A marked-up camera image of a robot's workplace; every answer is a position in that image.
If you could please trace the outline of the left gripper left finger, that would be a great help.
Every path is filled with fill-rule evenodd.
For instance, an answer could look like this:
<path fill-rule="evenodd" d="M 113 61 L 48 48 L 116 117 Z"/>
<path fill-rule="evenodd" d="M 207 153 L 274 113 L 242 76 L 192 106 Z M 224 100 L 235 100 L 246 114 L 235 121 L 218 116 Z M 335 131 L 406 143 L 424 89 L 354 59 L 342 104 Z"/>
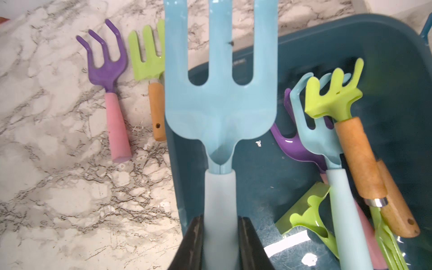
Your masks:
<path fill-rule="evenodd" d="M 194 217 L 168 270 L 201 270 L 204 217 Z"/>

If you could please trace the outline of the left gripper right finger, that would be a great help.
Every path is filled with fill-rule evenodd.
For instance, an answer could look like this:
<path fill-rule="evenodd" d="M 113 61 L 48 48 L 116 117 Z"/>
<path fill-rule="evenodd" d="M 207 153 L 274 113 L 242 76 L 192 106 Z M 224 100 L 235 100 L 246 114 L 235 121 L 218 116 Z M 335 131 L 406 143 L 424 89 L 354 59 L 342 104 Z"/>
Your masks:
<path fill-rule="evenodd" d="M 275 270 L 248 217 L 238 218 L 241 270 Z"/>

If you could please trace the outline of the light blue fork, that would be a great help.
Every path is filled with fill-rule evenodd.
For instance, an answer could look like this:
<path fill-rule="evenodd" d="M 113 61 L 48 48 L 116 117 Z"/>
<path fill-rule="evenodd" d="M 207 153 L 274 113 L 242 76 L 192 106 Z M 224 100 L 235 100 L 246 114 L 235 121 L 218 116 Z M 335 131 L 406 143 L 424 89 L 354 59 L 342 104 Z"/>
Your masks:
<path fill-rule="evenodd" d="M 188 76 L 188 7 L 165 1 L 165 117 L 179 136 L 199 140 L 208 157 L 204 192 L 203 268 L 240 267 L 236 144 L 265 134 L 277 113 L 278 3 L 254 2 L 253 78 L 232 75 L 231 1 L 209 3 L 209 74 L 203 85 Z"/>

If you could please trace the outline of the green wide fork wooden handle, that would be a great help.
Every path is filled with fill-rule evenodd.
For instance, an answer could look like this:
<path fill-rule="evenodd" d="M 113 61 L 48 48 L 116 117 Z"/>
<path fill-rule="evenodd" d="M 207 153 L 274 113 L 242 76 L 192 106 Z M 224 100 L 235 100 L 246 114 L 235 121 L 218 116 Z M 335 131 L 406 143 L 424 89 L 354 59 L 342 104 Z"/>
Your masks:
<path fill-rule="evenodd" d="M 153 135 L 156 141 L 166 141 L 165 133 L 165 91 L 160 78 L 165 72 L 165 21 L 159 20 L 156 26 L 162 54 L 156 54 L 155 42 L 151 26 L 143 28 L 143 39 L 146 53 L 146 61 L 142 61 L 138 35 L 135 31 L 130 32 L 128 44 L 130 48 L 131 61 L 134 78 L 137 81 L 148 79 L 148 97 L 150 101 Z"/>

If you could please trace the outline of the purple rake pink handle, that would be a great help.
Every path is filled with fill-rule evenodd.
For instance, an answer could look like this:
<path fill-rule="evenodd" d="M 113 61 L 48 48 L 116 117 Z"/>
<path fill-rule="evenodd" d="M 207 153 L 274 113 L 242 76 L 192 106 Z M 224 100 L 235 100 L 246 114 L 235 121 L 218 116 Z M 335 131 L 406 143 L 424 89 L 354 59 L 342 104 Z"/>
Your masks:
<path fill-rule="evenodd" d="M 105 89 L 106 118 L 111 159 L 114 163 L 123 163 L 132 158 L 132 152 L 127 135 L 127 128 L 119 104 L 118 95 L 115 91 L 115 83 L 120 75 L 126 70 L 128 65 L 128 57 L 122 36 L 118 28 L 109 19 L 105 20 L 105 24 L 115 34 L 117 39 L 120 52 L 120 58 L 118 61 L 111 61 L 109 49 L 105 40 L 103 40 L 93 30 L 89 30 L 88 33 L 102 46 L 104 59 L 102 67 L 95 67 L 93 52 L 90 45 L 81 36 L 76 36 L 76 40 L 87 51 L 88 77 L 90 82 Z"/>

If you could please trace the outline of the teal fork yellow handle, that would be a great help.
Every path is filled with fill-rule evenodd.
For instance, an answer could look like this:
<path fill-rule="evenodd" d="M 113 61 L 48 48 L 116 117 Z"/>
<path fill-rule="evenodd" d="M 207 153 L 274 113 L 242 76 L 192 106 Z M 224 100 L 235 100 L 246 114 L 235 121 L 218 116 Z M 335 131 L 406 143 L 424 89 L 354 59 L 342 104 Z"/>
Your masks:
<path fill-rule="evenodd" d="M 429 14 L 427 20 L 420 32 L 420 38 L 423 39 L 426 46 L 429 46 L 428 34 L 432 28 L 432 13 Z"/>

